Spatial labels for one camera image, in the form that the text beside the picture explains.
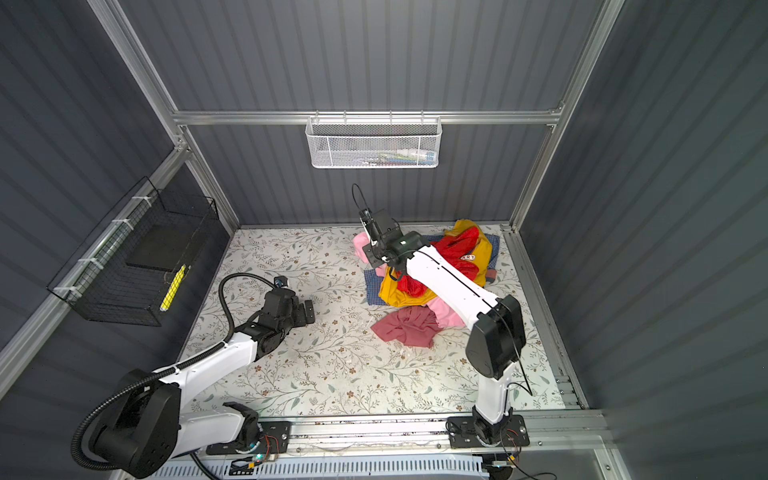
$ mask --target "black wire basket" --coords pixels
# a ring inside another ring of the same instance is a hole
[[[160,326],[219,222],[216,202],[153,189],[127,218],[113,221],[117,228],[101,247],[74,262],[80,272],[71,285],[62,286],[62,267],[48,291],[88,320]]]

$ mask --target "white mesh basket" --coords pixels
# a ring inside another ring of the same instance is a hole
[[[434,168],[441,136],[439,118],[410,124],[306,122],[315,168]]]

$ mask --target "yellow connector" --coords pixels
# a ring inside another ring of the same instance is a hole
[[[179,285],[181,285],[181,280],[184,279],[184,274],[186,272],[187,272],[186,265],[182,265],[179,271],[176,272],[174,281],[170,283],[170,287],[168,287],[168,293],[165,294],[165,298],[163,298],[163,303],[160,304],[161,312],[167,312],[168,309],[170,308],[170,304],[174,301],[176,292],[179,290]]]

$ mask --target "mustard yellow cloth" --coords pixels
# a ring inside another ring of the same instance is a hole
[[[478,235],[478,244],[471,253],[475,255],[474,260],[468,260],[474,263],[478,267],[478,275],[473,280],[479,286],[485,286],[485,272],[488,270],[488,262],[491,261],[491,251],[493,247],[491,242],[483,234],[478,224],[472,220],[458,220],[451,230],[447,230],[445,235],[447,237],[457,237],[461,235],[465,230],[472,227],[477,227],[480,234]],[[392,268],[387,267],[387,274],[382,281],[381,289],[379,290],[379,296],[392,306],[414,306],[425,305],[428,301],[437,298],[437,294],[431,290],[427,290],[426,293],[420,297],[413,297],[405,292],[397,290],[397,282],[389,277]]]

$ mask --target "floral pattern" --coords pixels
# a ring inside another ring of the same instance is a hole
[[[500,227],[482,226],[501,234]],[[439,234],[441,227],[420,227]],[[394,310],[366,302],[365,264],[354,253],[351,227],[238,230],[217,273],[184,351],[184,358],[220,341],[227,321],[217,297],[219,279],[254,272],[271,279],[284,275],[301,300],[314,302],[316,322],[291,331],[280,346],[198,394],[186,411],[215,409],[237,401],[262,416],[354,415],[460,412],[477,399],[478,373],[464,346],[467,329],[446,329],[431,349],[385,343],[370,326]],[[496,282],[500,296],[511,293],[522,306],[528,345],[523,363],[534,395],[513,387],[515,409],[562,409],[538,332],[531,319],[509,252],[502,241]],[[225,287],[227,304],[242,323],[263,304],[267,286],[233,279]]]

